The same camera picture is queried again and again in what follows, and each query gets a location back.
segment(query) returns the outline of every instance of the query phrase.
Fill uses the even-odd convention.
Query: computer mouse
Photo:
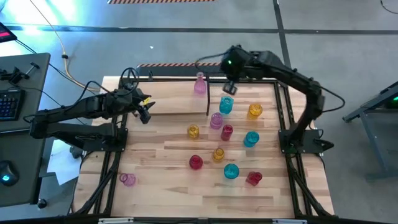
[[[0,183],[5,186],[13,186],[19,180],[17,170],[11,161],[0,161]]]

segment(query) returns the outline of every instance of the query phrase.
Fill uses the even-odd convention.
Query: black desk
[[[18,85],[20,87],[37,88],[43,90],[45,76],[50,62],[50,54],[30,54],[30,55],[16,55],[8,57],[0,57],[0,68],[8,72],[13,71],[14,67],[19,68],[21,72],[26,72],[30,69],[30,63],[36,63],[40,68],[32,71],[28,80],[22,79]],[[0,90],[7,90],[12,87],[8,81],[0,81]],[[0,122],[0,133],[5,131],[15,131],[22,129],[29,129],[29,124],[22,118],[24,116],[35,114],[39,109],[40,99],[42,93],[37,90],[25,89],[25,102],[21,108],[21,113],[17,121],[3,121]]]
[[[30,79],[21,80],[20,87],[37,88],[43,90],[50,54],[18,55],[0,57],[0,68],[13,70],[14,66],[22,72],[30,68],[30,63],[36,63],[40,69],[31,73]],[[0,81],[0,90],[11,87],[7,81]],[[23,203],[35,203],[41,185],[39,169],[44,150],[44,139],[34,139],[27,131],[12,132],[29,129],[29,124],[22,117],[34,114],[39,108],[41,92],[26,90],[25,102],[18,121],[0,122],[0,161],[10,160],[19,173],[16,185],[6,187],[0,184],[0,207]]]

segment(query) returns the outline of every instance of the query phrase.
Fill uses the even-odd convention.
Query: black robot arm
[[[130,84],[104,94],[90,96],[71,106],[38,111],[31,121],[30,135],[36,139],[55,137],[84,151],[123,151],[127,130],[114,123],[99,126],[60,123],[73,118],[112,118],[125,113],[140,115],[142,123],[150,120],[148,109],[155,103],[144,103],[150,95]]]
[[[322,152],[327,148],[319,147],[313,140],[319,138],[318,131],[306,131],[310,123],[317,119],[323,111],[325,97],[320,84],[300,74],[296,69],[286,67],[274,53],[270,51],[247,52],[240,45],[232,46],[221,61],[221,70],[229,80],[223,90],[231,95],[236,93],[234,86],[242,78],[275,78],[305,94],[307,104],[298,122],[289,130],[280,130],[282,152],[296,153],[306,144],[308,152]]]

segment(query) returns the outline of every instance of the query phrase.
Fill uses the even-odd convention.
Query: blue light
[[[2,177],[2,179],[3,179],[4,181],[8,181],[8,180],[10,179],[10,177],[7,176],[7,175],[5,175],[4,177]]]

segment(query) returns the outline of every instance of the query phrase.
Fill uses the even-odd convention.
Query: metal stand
[[[349,115],[343,117],[346,123],[351,122],[355,118],[361,118],[362,124],[368,135],[371,147],[377,157],[377,161],[381,167],[381,172],[376,174],[368,174],[365,176],[368,181],[375,181],[378,179],[385,179],[388,177],[398,177],[398,169],[393,166],[393,163],[389,159],[387,150],[382,149],[379,145],[379,140],[377,136],[372,131],[372,126],[369,123],[368,114],[369,113],[396,113],[397,110],[394,109],[382,109],[379,108],[384,103],[393,100],[398,95],[398,82],[395,82],[391,86],[387,87],[380,92],[378,96],[369,100],[367,103],[363,104],[360,108],[351,112]]]

